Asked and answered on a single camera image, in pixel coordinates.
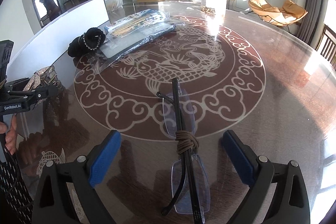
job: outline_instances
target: leather chair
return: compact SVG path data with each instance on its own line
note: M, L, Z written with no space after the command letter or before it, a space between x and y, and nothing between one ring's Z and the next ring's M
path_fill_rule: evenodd
M293 24L308 13L291 0L286 0L282 8L273 7L266 0L249 0L248 5L263 21L279 27Z

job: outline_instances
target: circular table decoration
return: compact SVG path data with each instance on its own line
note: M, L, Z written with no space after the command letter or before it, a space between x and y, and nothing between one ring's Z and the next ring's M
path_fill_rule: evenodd
M210 35L207 21L185 22L174 32L145 44L95 75L85 57L74 78L76 97L99 124L122 134L169 141L156 92L171 92L179 78L194 108L196 137L223 132L258 104L265 84L263 62L239 34L220 26Z

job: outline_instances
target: blue gripper pad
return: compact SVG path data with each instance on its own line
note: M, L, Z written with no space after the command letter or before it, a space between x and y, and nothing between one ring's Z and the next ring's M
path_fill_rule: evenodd
M103 142L95 146L88 155L89 183L92 188L100 184L121 145L120 133L112 130Z
M255 182L256 169L258 168L258 163L256 161L257 156L255 153L249 146L244 145L241 142L233 130L224 132L222 144L235 167L241 182L252 187Z

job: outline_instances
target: eyeglasses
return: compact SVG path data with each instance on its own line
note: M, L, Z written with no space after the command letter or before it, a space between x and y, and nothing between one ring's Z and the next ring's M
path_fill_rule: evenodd
M171 186L173 198L162 209L166 216L172 207L179 214L192 214L195 224L204 224L204 213L210 209L210 188L200 156L197 154L198 140L195 138L193 106L185 90L180 88L177 78L172 79L173 92L164 95L163 113L167 133L178 141L177 152L180 160L173 164Z

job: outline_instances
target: dining table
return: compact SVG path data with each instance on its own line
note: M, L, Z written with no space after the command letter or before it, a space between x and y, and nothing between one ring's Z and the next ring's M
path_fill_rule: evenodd
M180 24L100 73L92 58L65 52L52 64L60 93L17 115L18 162L32 198L48 160L65 163L87 155L114 129L121 133L121 147L95 190L115 222L193 223L192 215L174 209L161 215L172 198L171 171L179 155L156 93L172 92L177 77L193 107L198 154L210 188L206 223L226 223L249 189L222 146L228 129L258 156L298 162L311 223L319 223L336 197L332 66L285 30L232 10L216 17L195 3L135 3L124 5L110 21L146 9L167 12ZM255 223L263 222L275 187ZM68 189L80 221L88 223L73 184Z

